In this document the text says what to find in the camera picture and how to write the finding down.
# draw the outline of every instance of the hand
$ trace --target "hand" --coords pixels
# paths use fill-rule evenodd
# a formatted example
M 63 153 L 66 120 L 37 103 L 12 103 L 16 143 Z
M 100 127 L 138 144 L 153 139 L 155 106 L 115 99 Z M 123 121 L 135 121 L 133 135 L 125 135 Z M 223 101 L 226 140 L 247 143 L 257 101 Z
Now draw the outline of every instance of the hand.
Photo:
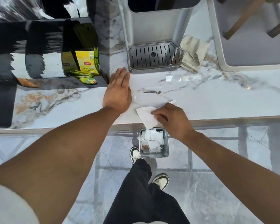
M 111 107 L 124 113 L 132 102 L 131 89 L 129 87 L 131 73 L 126 74 L 126 68 L 119 68 L 116 74 L 112 74 L 109 85 L 103 98 L 103 107 Z
M 151 113 L 155 115 L 170 136 L 183 143 L 195 132 L 183 109 L 173 104 L 166 103 Z

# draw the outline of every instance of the sneaker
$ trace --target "sneaker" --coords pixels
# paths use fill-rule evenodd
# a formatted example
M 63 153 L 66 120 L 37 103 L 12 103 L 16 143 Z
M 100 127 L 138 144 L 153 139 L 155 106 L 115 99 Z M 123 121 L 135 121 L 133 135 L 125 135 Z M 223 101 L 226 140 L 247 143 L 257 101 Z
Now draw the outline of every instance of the sneaker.
M 132 160 L 132 163 L 134 164 L 136 162 L 136 160 L 138 159 L 143 159 L 141 156 L 140 156 L 140 150 L 138 147 L 132 147 L 131 150 L 130 150 L 130 156 L 131 156 L 131 160 Z
M 157 177 L 155 177 L 155 179 L 152 181 L 152 183 L 157 184 L 158 186 L 160 186 L 161 190 L 164 190 L 164 188 L 166 188 L 166 186 L 168 185 L 169 182 L 169 177 L 166 174 L 159 174 Z

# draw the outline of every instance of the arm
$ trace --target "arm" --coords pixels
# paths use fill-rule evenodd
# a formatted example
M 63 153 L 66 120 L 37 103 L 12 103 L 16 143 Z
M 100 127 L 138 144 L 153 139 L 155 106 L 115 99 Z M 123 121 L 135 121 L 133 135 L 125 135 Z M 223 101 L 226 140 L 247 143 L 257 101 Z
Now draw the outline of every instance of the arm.
M 112 123 L 131 104 L 130 74 L 113 74 L 103 108 L 48 132 L 0 166 L 0 184 L 25 199 L 41 224 L 62 223 Z
M 168 131 L 198 155 L 262 222 L 280 223 L 280 176 L 196 132 L 181 108 L 167 103 L 152 112 Z

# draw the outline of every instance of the black pants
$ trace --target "black pants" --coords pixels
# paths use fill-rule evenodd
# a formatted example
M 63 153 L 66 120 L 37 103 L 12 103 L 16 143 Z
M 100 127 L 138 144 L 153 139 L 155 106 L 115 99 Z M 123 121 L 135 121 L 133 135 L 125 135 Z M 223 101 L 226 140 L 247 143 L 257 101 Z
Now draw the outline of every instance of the black pants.
M 154 221 L 189 224 L 176 199 L 161 191 L 157 184 L 148 184 L 150 178 L 149 164 L 138 159 L 123 180 L 104 224 Z

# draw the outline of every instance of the marble countertop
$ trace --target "marble countertop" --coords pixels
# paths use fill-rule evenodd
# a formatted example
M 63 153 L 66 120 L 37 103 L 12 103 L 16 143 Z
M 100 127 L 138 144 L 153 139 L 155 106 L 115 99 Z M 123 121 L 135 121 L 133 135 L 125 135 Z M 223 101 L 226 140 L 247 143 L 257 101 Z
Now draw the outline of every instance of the marble countertop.
M 119 67 L 127 67 L 127 53 L 118 3 L 110 3 L 110 9 L 110 73 L 113 73 Z M 206 0 L 194 10 L 185 35 L 210 43 L 198 74 L 180 68 L 171 72 L 132 74 L 132 104 L 115 125 L 141 123 L 136 108 L 159 107 L 172 100 L 176 100 L 176 105 L 184 109 L 190 120 L 280 116 L 280 70 L 220 70 Z M 18 89 L 10 129 L 55 128 L 95 112 L 102 107 L 105 90 Z

